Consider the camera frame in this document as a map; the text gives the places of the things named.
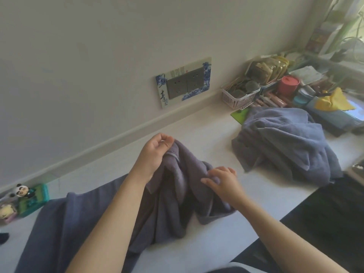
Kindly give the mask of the grey double wall socket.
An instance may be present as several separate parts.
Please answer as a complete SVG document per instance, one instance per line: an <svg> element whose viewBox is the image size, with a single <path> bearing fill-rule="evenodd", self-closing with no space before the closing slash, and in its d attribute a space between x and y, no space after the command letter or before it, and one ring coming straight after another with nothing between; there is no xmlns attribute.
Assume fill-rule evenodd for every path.
<svg viewBox="0 0 364 273"><path fill-rule="evenodd" d="M166 82L169 99L190 93L204 85L204 68L198 68Z"/></svg>

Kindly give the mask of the pink tubes bundle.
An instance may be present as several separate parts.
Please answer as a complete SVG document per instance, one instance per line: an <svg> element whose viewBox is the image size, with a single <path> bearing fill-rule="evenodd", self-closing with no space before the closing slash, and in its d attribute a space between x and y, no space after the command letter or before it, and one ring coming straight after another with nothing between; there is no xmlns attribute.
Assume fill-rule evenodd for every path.
<svg viewBox="0 0 364 273"><path fill-rule="evenodd" d="M292 108L292 102L288 99L277 96L272 92L260 95L255 99L255 102L260 106L266 106L271 108Z"/></svg>

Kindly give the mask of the stack of books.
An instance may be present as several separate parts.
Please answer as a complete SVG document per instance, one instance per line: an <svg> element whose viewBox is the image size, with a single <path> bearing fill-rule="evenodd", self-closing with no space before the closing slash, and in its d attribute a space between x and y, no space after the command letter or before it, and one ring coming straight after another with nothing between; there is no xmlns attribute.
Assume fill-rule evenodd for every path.
<svg viewBox="0 0 364 273"><path fill-rule="evenodd" d="M342 23L323 22L320 27L314 30L305 50L317 55L325 54L342 26Z"/></svg>

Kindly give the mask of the blue white decorative socket frame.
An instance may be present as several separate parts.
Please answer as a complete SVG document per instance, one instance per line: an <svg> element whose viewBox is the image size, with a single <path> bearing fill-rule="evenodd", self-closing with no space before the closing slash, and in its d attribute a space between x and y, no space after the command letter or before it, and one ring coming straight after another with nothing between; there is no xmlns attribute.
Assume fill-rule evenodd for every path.
<svg viewBox="0 0 364 273"><path fill-rule="evenodd" d="M198 88L190 93L186 93L184 95L178 96L174 99L169 99L166 82L168 79L172 79L178 77L182 74L188 73L198 68L204 68L204 85L201 88ZM155 77L156 84L158 88L159 99L162 105L162 108L165 109L167 107L171 107L177 105L185 100L188 100L194 96L197 96L203 92L206 92L210 89L210 80L211 80L211 68L212 68L212 57L207 57L201 60L198 60L193 63L186 64L184 66L178 67L176 69L167 71L165 73L161 73Z"/></svg>

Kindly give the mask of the panda figurine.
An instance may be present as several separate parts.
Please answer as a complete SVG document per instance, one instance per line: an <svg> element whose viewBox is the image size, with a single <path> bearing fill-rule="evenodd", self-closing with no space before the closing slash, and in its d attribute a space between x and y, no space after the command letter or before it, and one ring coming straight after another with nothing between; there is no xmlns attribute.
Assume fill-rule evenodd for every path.
<svg viewBox="0 0 364 273"><path fill-rule="evenodd" d="M16 197L28 197L30 189L27 186L18 183L13 189L13 193Z"/></svg>

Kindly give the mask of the yellow cloth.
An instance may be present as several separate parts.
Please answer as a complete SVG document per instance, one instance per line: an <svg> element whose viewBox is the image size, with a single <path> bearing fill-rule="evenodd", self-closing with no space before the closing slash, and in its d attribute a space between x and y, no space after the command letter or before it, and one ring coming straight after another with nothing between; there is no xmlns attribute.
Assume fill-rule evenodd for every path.
<svg viewBox="0 0 364 273"><path fill-rule="evenodd" d="M350 111L355 107L347 100L340 87L336 87L328 96L319 97L314 108L324 112Z"/></svg>

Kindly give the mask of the green toy box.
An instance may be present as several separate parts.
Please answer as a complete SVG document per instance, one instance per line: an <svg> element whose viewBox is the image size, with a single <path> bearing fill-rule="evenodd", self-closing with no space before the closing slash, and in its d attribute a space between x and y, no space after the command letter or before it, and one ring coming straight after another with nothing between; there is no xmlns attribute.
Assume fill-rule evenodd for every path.
<svg viewBox="0 0 364 273"><path fill-rule="evenodd" d="M38 209L42 208L49 200L49 192L46 184L38 184L37 186L30 188L33 196L21 197L18 201L17 211L19 217L26 217Z"/></svg>

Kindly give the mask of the crumpled grey-blue towel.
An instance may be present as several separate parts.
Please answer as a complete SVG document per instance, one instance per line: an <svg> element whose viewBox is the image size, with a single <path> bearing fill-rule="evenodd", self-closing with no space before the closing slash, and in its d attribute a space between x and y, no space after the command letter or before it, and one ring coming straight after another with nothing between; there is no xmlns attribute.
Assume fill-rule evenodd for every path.
<svg viewBox="0 0 364 273"><path fill-rule="evenodd" d="M231 147L245 172L267 164L290 181L317 187L343 177L321 124L300 108L253 107Z"/></svg>

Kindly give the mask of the teal tissue box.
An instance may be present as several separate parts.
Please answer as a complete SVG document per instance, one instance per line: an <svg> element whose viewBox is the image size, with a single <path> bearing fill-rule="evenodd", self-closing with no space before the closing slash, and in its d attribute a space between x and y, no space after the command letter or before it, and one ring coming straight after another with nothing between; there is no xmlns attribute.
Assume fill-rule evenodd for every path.
<svg viewBox="0 0 364 273"><path fill-rule="evenodd" d="M352 131L356 128L364 127L364 101L361 101L353 96L345 95L348 102L353 105L353 110L343 111L337 110L325 112L315 108L318 100L317 97L309 101L305 109L312 115L324 123L327 123L341 131Z"/></svg>

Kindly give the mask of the yellow plush toy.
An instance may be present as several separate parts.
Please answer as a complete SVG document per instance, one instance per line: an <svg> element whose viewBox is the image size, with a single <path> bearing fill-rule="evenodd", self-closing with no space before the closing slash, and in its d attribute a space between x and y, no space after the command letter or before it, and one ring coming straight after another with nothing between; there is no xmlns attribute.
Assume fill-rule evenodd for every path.
<svg viewBox="0 0 364 273"><path fill-rule="evenodd" d="M9 224L17 217L16 208L10 203L0 205L0 224Z"/></svg>

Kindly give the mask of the person's left hand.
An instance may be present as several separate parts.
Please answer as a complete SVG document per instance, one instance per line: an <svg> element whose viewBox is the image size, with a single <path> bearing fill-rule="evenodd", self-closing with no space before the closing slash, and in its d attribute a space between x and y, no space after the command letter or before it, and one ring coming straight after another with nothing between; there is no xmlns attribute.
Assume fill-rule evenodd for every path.
<svg viewBox="0 0 364 273"><path fill-rule="evenodd" d="M169 149L163 149L163 139L173 138L164 133L157 133L143 146L134 166L130 170L129 177L144 186L152 179L153 174L159 168L163 156Z"/></svg>

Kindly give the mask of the green mat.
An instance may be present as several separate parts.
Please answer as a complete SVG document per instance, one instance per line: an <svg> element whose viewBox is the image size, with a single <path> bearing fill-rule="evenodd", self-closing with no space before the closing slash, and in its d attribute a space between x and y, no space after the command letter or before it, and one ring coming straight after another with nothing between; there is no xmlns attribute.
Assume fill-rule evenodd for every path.
<svg viewBox="0 0 364 273"><path fill-rule="evenodd" d="M235 119L240 125L242 125L250 112L250 108L247 107L243 110L236 110L230 114L230 116Z"/></svg>

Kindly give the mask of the person's right forearm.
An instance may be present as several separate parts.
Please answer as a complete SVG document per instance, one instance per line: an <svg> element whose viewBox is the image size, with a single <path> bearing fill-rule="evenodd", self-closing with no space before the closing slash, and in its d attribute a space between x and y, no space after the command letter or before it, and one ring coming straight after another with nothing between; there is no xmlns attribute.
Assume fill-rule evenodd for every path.
<svg viewBox="0 0 364 273"><path fill-rule="evenodd" d="M235 204L285 273L349 273L248 197Z"/></svg>

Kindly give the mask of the red round container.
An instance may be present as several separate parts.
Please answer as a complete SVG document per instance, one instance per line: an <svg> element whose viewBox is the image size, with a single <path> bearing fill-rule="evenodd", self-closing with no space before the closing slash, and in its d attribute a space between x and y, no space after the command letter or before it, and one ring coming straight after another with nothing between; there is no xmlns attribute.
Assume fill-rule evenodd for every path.
<svg viewBox="0 0 364 273"><path fill-rule="evenodd" d="M300 84L300 80L293 76L283 76L278 84L277 91L284 97L290 97Z"/></svg>

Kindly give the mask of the person's right hand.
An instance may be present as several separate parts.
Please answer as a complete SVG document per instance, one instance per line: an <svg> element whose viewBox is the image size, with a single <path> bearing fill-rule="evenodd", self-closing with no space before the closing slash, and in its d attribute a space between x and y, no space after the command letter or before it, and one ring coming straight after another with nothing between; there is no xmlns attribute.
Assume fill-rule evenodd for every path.
<svg viewBox="0 0 364 273"><path fill-rule="evenodd" d="M237 179L236 171L230 167L219 166L208 171L208 177L219 184L215 192L224 202L239 210L244 201L245 192Z"/></svg>

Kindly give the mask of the person's left forearm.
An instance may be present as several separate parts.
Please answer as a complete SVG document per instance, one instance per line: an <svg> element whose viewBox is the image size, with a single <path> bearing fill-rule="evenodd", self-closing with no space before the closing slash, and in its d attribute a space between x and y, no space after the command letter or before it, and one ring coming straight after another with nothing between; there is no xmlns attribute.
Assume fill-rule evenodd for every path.
<svg viewBox="0 0 364 273"><path fill-rule="evenodd" d="M65 273L121 273L144 188L156 169L134 166Z"/></svg>

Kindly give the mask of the long grey-blue towel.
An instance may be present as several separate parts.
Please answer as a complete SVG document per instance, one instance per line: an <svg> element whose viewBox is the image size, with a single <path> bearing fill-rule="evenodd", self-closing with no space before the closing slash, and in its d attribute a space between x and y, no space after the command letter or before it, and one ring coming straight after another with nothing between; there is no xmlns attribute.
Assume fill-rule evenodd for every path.
<svg viewBox="0 0 364 273"><path fill-rule="evenodd" d="M183 238L193 213L200 224L206 225L235 212L201 182L212 168L174 141L144 189L121 273L131 273L149 246ZM65 273L126 176L83 194L72 192L47 202L37 216L15 273Z"/></svg>

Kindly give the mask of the white plastic basket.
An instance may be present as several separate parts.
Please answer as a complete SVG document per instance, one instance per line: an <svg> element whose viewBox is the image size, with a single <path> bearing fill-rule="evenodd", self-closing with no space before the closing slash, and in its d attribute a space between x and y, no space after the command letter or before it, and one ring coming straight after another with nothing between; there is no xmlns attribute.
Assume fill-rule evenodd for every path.
<svg viewBox="0 0 364 273"><path fill-rule="evenodd" d="M234 81L223 87L222 100L233 110L243 110L255 101L261 86L251 79Z"/></svg>

